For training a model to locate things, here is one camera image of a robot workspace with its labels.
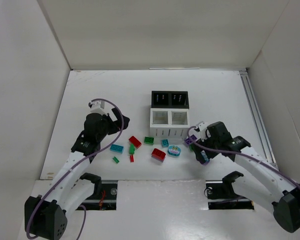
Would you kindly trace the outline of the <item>red 2x4 lego brick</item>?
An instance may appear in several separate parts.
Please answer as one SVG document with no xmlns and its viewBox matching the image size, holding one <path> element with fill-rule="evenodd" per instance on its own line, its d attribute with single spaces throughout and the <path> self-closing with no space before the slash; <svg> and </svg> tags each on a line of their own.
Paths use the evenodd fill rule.
<svg viewBox="0 0 300 240">
<path fill-rule="evenodd" d="M 135 136 L 131 136 L 128 141 L 136 148 L 138 149 L 142 143 L 135 137 Z"/>
</svg>

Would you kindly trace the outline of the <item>green 2x2 lego brick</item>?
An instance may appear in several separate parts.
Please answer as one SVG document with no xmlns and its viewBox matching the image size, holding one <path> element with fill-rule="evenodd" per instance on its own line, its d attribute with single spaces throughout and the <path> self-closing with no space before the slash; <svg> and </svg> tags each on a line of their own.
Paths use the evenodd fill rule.
<svg viewBox="0 0 300 240">
<path fill-rule="evenodd" d="M 146 145 L 153 145 L 154 144 L 154 138 L 153 137 L 149 137 L 149 136 L 145 136 L 144 137 L 144 143 Z"/>
</svg>

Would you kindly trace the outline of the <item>purple round printed lego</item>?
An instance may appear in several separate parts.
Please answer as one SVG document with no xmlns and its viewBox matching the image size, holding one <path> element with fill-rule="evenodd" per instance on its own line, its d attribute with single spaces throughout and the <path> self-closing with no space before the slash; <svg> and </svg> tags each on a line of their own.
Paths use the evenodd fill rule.
<svg viewBox="0 0 300 240">
<path fill-rule="evenodd" d="M 207 165 L 207 164 L 210 162 L 210 159 L 208 158 L 206 152 L 205 152 L 204 150 L 202 150 L 202 151 L 200 152 L 200 154 L 201 154 L 201 160 L 200 160 L 200 163 L 201 163 L 202 165 L 204 165 L 204 166 Z"/>
</svg>

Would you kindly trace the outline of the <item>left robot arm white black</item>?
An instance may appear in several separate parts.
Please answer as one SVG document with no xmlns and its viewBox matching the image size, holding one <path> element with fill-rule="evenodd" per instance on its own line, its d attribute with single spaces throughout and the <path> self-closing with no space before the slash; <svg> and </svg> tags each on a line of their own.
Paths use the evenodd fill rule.
<svg viewBox="0 0 300 240">
<path fill-rule="evenodd" d="M 68 220 L 77 208 L 85 209 L 84 200 L 98 195 L 102 189 L 101 177 L 87 173 L 95 156 L 106 150 L 101 142 L 108 135 L 120 136 L 128 128 L 130 119 L 121 111 L 112 109 L 116 120 L 101 108 L 88 114 L 61 170 L 53 178 L 48 191 L 30 196 L 24 204 L 24 227 L 30 240 L 37 237 L 59 240 L 66 231 Z"/>
</svg>

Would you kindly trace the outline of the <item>purple 2x2 lego brick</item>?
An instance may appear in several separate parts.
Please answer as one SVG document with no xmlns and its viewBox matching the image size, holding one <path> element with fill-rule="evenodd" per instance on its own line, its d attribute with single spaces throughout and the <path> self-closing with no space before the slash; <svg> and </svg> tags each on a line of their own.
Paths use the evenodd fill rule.
<svg viewBox="0 0 300 240">
<path fill-rule="evenodd" d="M 188 138 L 186 138 L 185 140 L 184 140 L 184 143 L 187 145 L 187 146 L 189 146 L 189 145 L 191 145 L 193 142 L 195 142 L 197 140 L 197 137 L 194 135 L 194 134 L 192 134 L 190 137 L 188 137 Z"/>
</svg>

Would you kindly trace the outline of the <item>teal 2x4 lego brick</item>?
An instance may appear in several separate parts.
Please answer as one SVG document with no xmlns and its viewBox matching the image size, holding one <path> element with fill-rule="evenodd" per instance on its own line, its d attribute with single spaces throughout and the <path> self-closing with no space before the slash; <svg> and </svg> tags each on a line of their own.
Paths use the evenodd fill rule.
<svg viewBox="0 0 300 240">
<path fill-rule="evenodd" d="M 112 145 L 110 146 L 110 150 L 111 150 L 112 152 L 116 152 L 116 153 L 122 154 L 122 153 L 124 152 L 124 146 L 122 146 L 122 145 L 117 145 L 117 144 L 112 144 Z"/>
</svg>

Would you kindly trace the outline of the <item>green curved lego brick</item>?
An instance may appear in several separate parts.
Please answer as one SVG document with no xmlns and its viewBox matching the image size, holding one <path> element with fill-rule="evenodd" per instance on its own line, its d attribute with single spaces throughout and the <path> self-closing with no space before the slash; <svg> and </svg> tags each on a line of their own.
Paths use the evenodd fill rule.
<svg viewBox="0 0 300 240">
<path fill-rule="evenodd" d="M 129 146 L 129 154 L 134 155 L 135 154 L 135 146 L 131 143 Z"/>
</svg>

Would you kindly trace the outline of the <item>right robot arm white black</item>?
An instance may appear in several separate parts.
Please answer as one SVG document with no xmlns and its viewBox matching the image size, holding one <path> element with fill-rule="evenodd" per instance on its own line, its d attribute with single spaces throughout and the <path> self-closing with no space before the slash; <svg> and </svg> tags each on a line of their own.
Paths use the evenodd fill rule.
<svg viewBox="0 0 300 240">
<path fill-rule="evenodd" d="M 206 187 L 210 199 L 225 204 L 244 197 L 270 212 L 285 231 L 294 233 L 300 229 L 300 183 L 268 163 L 243 137 L 232 137 L 221 121 L 199 122 L 189 130 L 200 134 L 199 139 L 191 140 L 200 164 L 206 165 L 222 154 L 256 178 L 251 181 L 243 173 L 233 171 L 217 187 Z"/>
</svg>

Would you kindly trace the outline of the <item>red flower lego brick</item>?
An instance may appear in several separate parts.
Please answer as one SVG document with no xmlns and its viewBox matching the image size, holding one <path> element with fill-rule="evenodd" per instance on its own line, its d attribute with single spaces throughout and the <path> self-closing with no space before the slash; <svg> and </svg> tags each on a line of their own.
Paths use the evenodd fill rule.
<svg viewBox="0 0 300 240">
<path fill-rule="evenodd" d="M 158 149 L 158 148 L 154 148 L 152 153 L 151 153 L 151 156 L 160 161 L 160 162 L 163 162 L 166 158 L 166 153 L 163 152 L 162 150 Z"/>
</svg>

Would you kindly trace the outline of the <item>small green curved lego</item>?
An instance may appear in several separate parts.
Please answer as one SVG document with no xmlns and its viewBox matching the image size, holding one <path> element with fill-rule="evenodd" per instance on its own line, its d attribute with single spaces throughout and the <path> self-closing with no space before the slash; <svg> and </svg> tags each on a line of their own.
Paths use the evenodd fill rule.
<svg viewBox="0 0 300 240">
<path fill-rule="evenodd" d="M 118 159 L 117 157 L 115 157 L 115 156 L 114 156 L 112 159 L 113 159 L 113 161 L 114 161 L 116 164 L 118 164 L 118 163 L 120 162 L 119 159 Z"/>
</svg>

